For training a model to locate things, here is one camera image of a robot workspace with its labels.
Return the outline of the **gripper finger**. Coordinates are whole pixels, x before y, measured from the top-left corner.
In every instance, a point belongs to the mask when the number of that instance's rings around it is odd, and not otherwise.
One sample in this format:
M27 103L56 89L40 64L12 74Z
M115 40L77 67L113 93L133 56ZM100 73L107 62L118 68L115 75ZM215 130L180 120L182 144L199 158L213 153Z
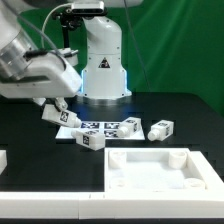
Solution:
M58 111L65 111L68 108L68 104L64 98L58 97L55 99L55 107Z
M43 106L45 101L46 101L46 98L33 98L32 99L34 103L36 103L37 105L39 106Z

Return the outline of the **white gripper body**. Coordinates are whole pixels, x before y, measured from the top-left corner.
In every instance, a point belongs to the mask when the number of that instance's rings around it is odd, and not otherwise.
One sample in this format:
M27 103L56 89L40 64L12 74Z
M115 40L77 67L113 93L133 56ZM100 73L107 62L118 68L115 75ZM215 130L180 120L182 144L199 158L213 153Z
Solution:
M6 98L74 97L81 77L64 59L53 53L32 60L19 81L0 81L0 94Z

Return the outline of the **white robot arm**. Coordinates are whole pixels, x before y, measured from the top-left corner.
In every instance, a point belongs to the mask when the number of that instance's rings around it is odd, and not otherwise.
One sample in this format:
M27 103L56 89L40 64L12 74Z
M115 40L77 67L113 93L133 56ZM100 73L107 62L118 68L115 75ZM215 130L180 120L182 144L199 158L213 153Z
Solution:
M0 0L0 95L6 98L117 100L130 94L121 64L121 28L105 16L108 7L143 0ZM18 24L23 11L64 7L87 30L87 65L78 73L58 49L41 51Z

